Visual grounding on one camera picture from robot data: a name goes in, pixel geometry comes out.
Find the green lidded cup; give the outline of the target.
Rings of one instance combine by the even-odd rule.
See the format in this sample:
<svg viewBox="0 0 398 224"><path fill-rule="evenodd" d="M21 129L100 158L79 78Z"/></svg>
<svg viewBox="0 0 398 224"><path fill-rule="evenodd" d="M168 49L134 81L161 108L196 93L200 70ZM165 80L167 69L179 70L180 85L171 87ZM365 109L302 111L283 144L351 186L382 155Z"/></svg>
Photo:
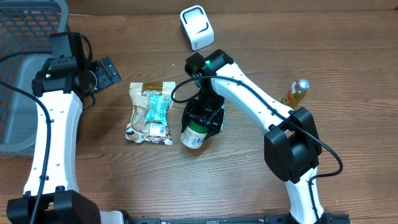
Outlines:
<svg viewBox="0 0 398 224"><path fill-rule="evenodd" d="M187 127L182 132L180 140L190 149L198 149L205 141L208 133L208 128L200 126L199 124L196 124L194 121L190 120Z"/></svg>

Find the teal snack bar wrapper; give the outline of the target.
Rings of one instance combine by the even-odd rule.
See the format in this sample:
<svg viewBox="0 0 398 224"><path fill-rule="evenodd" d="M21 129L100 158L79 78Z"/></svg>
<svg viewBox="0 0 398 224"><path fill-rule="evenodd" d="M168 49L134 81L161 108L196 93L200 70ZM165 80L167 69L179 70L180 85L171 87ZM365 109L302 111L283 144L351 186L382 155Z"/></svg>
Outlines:
<svg viewBox="0 0 398 224"><path fill-rule="evenodd" d="M171 101L170 96L151 95L145 122L158 122L167 126L167 112Z"/></svg>

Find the brown Pantree snack pouch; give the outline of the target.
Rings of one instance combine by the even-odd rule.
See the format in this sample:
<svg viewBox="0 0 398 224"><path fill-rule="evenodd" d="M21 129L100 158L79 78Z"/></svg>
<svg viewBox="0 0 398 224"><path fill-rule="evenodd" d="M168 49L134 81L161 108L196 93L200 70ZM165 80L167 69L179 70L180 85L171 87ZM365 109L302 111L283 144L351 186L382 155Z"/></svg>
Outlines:
<svg viewBox="0 0 398 224"><path fill-rule="evenodd" d="M172 96L172 90L176 87L175 82L132 82L129 86L129 95L132 103L132 116L126 127L126 139L136 143L144 141L157 144L171 145L173 138L170 133L169 123L167 126L158 122L145 122L148 112L149 97L151 95Z"/></svg>

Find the yellow oil bottle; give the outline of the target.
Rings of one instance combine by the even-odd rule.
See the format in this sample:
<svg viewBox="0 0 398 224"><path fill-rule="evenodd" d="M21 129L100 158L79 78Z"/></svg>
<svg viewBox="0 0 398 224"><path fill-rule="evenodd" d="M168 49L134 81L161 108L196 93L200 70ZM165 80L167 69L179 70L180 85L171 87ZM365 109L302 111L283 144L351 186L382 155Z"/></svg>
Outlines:
<svg viewBox="0 0 398 224"><path fill-rule="evenodd" d="M289 106L295 109L296 106L303 100L307 90L310 87L310 83L306 79L296 80L292 83L286 95L281 99L283 105Z"/></svg>

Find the teal tissue pack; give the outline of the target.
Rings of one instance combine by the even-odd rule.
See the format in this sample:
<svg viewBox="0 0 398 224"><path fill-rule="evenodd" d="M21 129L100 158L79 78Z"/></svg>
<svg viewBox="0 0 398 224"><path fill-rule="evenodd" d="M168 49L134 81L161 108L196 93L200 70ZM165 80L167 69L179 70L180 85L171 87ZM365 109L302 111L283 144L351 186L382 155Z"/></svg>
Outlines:
<svg viewBox="0 0 398 224"><path fill-rule="evenodd" d="M225 105L223 104L221 107L222 110L222 122L220 126L220 132L224 131L224 123L225 123Z"/></svg>

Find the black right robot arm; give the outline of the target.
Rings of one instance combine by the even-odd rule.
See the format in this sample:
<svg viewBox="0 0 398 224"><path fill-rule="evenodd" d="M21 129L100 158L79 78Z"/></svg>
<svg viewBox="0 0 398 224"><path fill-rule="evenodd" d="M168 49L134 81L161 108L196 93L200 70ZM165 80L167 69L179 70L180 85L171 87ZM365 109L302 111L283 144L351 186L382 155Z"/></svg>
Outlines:
<svg viewBox="0 0 398 224"><path fill-rule="evenodd" d="M290 199L291 223L325 223L314 177L322 152L311 113L295 111L270 97L245 76L222 50L207 57L195 53L185 72L200 91L185 100L182 143L198 149L224 128L225 100L237 106L264 135L264 160L285 182Z"/></svg>

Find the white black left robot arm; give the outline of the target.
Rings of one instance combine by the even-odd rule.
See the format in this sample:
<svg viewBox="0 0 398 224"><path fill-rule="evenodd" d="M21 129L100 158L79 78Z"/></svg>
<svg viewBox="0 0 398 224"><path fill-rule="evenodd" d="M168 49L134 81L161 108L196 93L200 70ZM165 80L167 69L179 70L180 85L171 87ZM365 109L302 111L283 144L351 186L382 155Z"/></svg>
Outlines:
<svg viewBox="0 0 398 224"><path fill-rule="evenodd" d="M11 223L124 223L79 193L75 174L78 125L91 72L84 60L50 58L32 81L37 105L34 160L24 194L7 203Z"/></svg>

